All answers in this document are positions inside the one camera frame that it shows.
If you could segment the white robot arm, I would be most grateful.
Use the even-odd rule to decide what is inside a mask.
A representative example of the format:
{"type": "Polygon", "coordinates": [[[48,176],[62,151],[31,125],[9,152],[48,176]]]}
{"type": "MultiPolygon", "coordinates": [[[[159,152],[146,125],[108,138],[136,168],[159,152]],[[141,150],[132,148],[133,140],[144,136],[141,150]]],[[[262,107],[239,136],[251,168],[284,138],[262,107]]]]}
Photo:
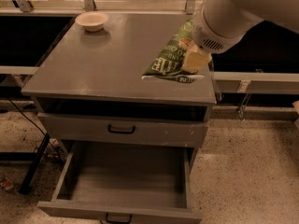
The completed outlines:
{"type": "Polygon", "coordinates": [[[192,44],[182,69],[296,73],[299,0],[204,0],[192,17],[192,44]]]}

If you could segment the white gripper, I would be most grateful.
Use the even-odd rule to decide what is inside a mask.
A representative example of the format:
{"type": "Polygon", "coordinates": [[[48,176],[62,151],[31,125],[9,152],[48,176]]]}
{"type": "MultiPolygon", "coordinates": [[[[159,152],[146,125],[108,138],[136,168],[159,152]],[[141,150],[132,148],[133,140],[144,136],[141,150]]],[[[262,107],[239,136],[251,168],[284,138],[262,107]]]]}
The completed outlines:
{"type": "Polygon", "coordinates": [[[196,74],[211,60],[210,53],[223,53],[236,45],[241,37],[228,38],[218,35],[208,25],[204,9],[200,7],[192,17],[192,40],[185,54],[181,69],[185,72],[196,74]]]}

